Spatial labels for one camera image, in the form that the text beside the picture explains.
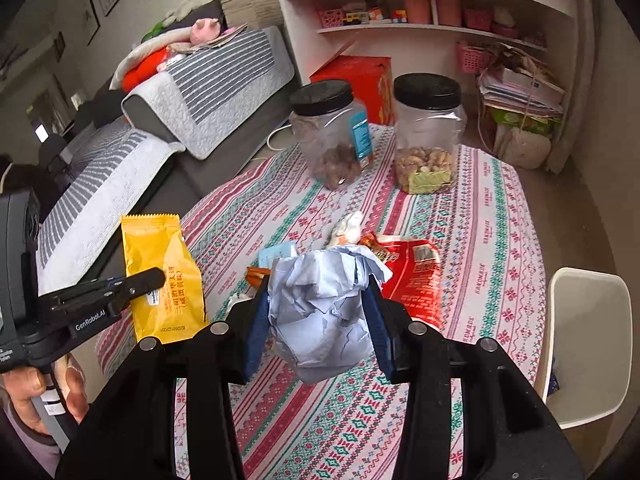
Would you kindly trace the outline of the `person's left hand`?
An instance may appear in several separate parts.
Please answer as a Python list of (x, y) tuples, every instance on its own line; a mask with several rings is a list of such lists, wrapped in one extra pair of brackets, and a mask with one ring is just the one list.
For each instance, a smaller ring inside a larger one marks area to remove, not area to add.
[[(56, 380), (66, 396), (66, 405), (76, 422), (81, 422), (89, 409), (86, 396), (85, 376), (77, 360), (68, 354), (54, 363)], [(22, 367), (2, 374), (2, 385), (14, 407), (17, 417), (38, 434), (50, 432), (41, 420), (32, 398), (41, 396), (46, 391), (46, 380), (39, 370), (33, 367)]]

